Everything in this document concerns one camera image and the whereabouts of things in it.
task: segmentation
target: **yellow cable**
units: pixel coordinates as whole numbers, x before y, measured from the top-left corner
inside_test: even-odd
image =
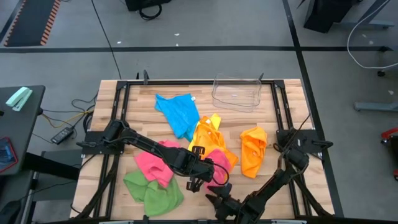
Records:
[[[92,112],[92,111],[93,111],[93,110],[91,110],[91,111],[84,111],[84,112],[81,112],[81,113],[79,113],[79,114],[76,114],[76,115],[74,115],[73,117],[67,119],[66,121],[64,121],[62,124],[60,124],[60,125],[58,125],[58,126],[54,125],[54,124],[51,122],[51,120],[50,120],[50,118],[49,118],[48,116],[46,116],[45,114],[42,114],[42,115],[43,115],[43,117],[50,123],[51,127],[53,127],[53,128],[61,128],[61,127],[64,126],[67,122],[69,122],[69,121],[71,121],[71,120],[73,120],[73,119],[79,117],[80,115],[84,115],[84,114],[90,113],[90,112]]]

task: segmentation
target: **gray floor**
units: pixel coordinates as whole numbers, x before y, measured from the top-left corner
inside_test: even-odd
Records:
[[[16,0],[0,2],[0,26],[11,14]],[[302,28],[307,5],[296,9],[299,0],[289,0],[301,46],[344,46],[349,30],[333,27],[329,34]],[[358,20],[373,0],[355,6],[345,21]],[[204,45],[293,46],[284,7],[278,0],[173,0],[161,17],[143,21],[127,12],[117,0],[95,0],[104,29],[113,47],[163,47]],[[398,24],[392,0],[378,16]],[[398,45],[398,27],[390,30],[359,30],[352,45]],[[90,0],[62,2],[46,48],[107,47]],[[398,54],[354,52],[366,65],[387,65]],[[391,153],[379,143],[381,132],[396,126],[398,114],[356,112],[354,101],[392,102],[398,94],[398,72],[379,78],[375,70],[356,65],[347,52],[304,52],[305,64],[330,149],[341,203],[347,217],[398,220],[398,182],[392,171],[398,168]],[[203,52],[117,52],[123,78],[135,78],[146,69],[156,78],[213,78],[217,73],[235,77],[301,78],[295,52],[203,51]],[[111,53],[0,54],[0,86],[45,85],[42,107],[72,109],[74,98],[91,99],[100,80],[118,78]],[[51,114],[67,119],[70,114]],[[41,117],[34,133],[46,139],[57,131]],[[78,126],[77,140],[83,139]],[[33,138],[29,151],[77,149],[76,139],[54,146]],[[64,220],[71,200],[39,203],[34,220]]]

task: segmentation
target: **orange cloth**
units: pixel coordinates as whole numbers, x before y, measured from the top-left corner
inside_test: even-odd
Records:
[[[242,139],[242,173],[255,178],[266,153],[267,133],[260,127],[245,130]]]
[[[202,146],[206,149],[202,158],[206,158],[215,149],[221,150],[225,153],[226,158],[231,164],[231,170],[236,163],[238,163],[238,157],[227,150],[222,133],[216,130],[213,123],[210,121],[210,118],[207,116],[202,117],[199,121],[188,150],[192,151],[193,146]]]

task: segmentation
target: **pink cloth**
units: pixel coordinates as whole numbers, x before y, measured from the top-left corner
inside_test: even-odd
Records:
[[[179,143],[169,140],[160,141],[159,144],[167,147],[180,147]],[[134,160],[148,181],[157,180],[161,186],[168,186],[173,177],[173,172],[161,158],[148,152],[142,152],[138,156],[134,157]]]
[[[224,167],[226,170],[230,171],[231,170],[231,163],[223,153],[223,151],[219,149],[215,149],[212,151],[206,158],[211,159],[215,164],[218,164],[222,167]],[[225,178],[226,178],[226,173],[225,170],[218,166],[214,166],[214,174],[213,178],[220,184],[225,183]],[[216,184],[214,180],[211,180],[210,183],[205,182],[205,188],[207,189],[208,186],[219,186]]]

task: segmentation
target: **green cloth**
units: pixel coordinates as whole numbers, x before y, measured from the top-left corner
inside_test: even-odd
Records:
[[[126,174],[123,181],[133,199],[144,202],[148,217],[165,214],[177,208],[184,199],[174,177],[166,188],[156,180],[149,182],[140,170]]]

